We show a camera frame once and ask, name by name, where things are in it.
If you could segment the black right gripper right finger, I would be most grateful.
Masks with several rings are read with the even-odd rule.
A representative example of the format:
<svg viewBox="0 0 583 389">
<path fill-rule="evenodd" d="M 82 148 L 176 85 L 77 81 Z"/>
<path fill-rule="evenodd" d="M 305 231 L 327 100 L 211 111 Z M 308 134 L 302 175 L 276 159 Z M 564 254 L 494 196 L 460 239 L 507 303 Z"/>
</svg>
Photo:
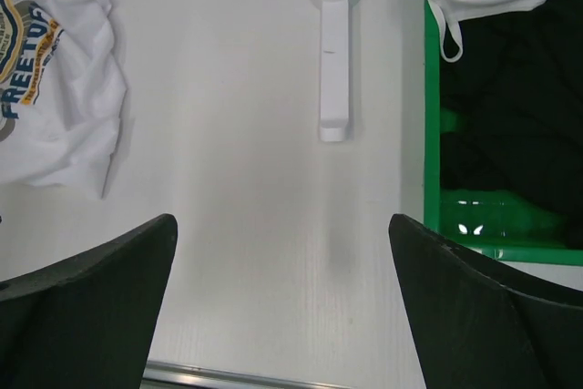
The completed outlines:
<svg viewBox="0 0 583 389">
<path fill-rule="evenodd" d="M 427 229 L 404 214 L 388 235 L 429 388 L 579 388 L 582 293 Z"/>
</svg>

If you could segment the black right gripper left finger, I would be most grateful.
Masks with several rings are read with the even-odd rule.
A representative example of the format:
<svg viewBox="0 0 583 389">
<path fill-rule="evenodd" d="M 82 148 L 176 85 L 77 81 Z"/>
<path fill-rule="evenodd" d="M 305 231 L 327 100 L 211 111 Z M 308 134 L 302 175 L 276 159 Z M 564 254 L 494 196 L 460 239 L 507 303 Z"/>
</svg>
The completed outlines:
<svg viewBox="0 0 583 389">
<path fill-rule="evenodd" d="M 1 283 L 4 388 L 138 388 L 178 241 L 163 214 Z"/>
</svg>

